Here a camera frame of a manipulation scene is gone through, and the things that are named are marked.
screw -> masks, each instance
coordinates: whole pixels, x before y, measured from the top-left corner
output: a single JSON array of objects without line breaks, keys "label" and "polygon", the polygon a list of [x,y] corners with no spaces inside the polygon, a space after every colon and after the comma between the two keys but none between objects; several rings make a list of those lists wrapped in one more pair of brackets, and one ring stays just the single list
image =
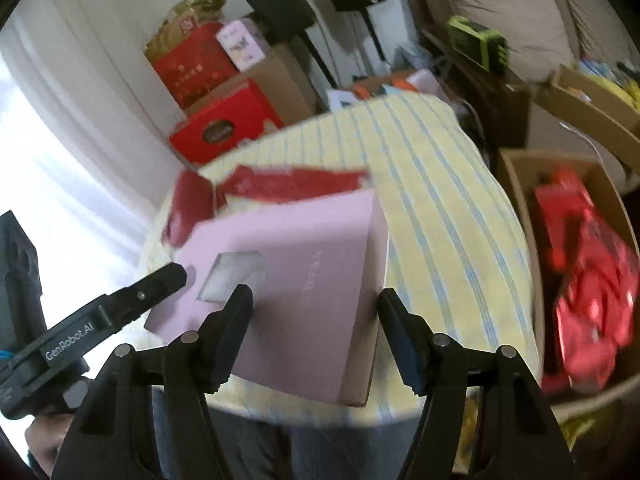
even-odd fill
[{"label": "screw", "polygon": [[518,355],[516,349],[511,345],[504,345],[502,348],[500,348],[500,352],[502,352],[502,355],[508,357],[509,359]]},{"label": "screw", "polygon": [[189,330],[180,336],[180,341],[185,344],[195,343],[200,336],[195,330]]},{"label": "screw", "polygon": [[116,346],[116,349],[113,351],[118,357],[124,357],[129,352],[131,352],[131,345],[127,345],[126,343]]},{"label": "screw", "polygon": [[451,343],[451,338],[447,334],[436,334],[433,336],[433,343],[438,346],[447,346]]}]

pink box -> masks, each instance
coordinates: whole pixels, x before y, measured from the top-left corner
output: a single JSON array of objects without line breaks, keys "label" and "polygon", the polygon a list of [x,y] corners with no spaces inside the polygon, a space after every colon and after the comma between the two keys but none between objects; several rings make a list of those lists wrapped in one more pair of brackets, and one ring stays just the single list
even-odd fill
[{"label": "pink box", "polygon": [[154,307],[145,327],[170,342],[248,282],[255,312],[233,373],[305,399],[364,406],[388,240],[372,190],[202,222],[175,257],[186,288]]},{"label": "pink box", "polygon": [[240,72],[261,62],[271,50],[269,43],[249,18],[227,23],[216,39]]}]

yellow striped fabric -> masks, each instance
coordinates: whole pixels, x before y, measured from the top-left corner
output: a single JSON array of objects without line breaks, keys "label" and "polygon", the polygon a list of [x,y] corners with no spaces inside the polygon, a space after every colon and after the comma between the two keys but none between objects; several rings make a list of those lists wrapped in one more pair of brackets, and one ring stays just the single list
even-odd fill
[{"label": "yellow striped fabric", "polygon": [[[391,233],[387,286],[434,332],[446,332],[469,348],[494,351],[511,344],[537,373],[524,234],[449,106],[411,93],[375,99],[264,137],[200,173],[220,182],[238,164],[367,166]],[[142,274],[170,260],[160,243],[169,204],[170,197],[150,231]],[[225,214],[238,210],[242,206],[232,203]],[[127,329],[128,341],[139,349],[159,346],[143,323]],[[316,426],[386,423],[417,415],[422,406],[402,384],[384,337],[364,408],[311,402],[235,376],[207,401],[242,416]]]}]

red box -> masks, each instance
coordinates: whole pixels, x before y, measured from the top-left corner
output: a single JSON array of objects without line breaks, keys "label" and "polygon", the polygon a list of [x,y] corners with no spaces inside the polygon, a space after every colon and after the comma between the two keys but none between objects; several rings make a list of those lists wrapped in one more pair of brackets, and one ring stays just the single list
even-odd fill
[{"label": "red box", "polygon": [[270,102],[251,79],[178,125],[169,142],[196,165],[207,164],[243,141],[283,127]]},{"label": "red box", "polygon": [[153,63],[183,110],[238,73],[216,39],[222,27],[218,22],[197,27],[180,45]]}]

jeans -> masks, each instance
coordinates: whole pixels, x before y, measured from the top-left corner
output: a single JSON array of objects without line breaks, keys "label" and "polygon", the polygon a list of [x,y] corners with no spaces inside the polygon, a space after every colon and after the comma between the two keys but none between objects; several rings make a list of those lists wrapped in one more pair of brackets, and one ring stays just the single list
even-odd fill
[{"label": "jeans", "polygon": [[[154,390],[162,473],[180,480],[169,440],[164,393]],[[372,428],[273,426],[209,409],[234,480],[394,480],[418,418]]]}]

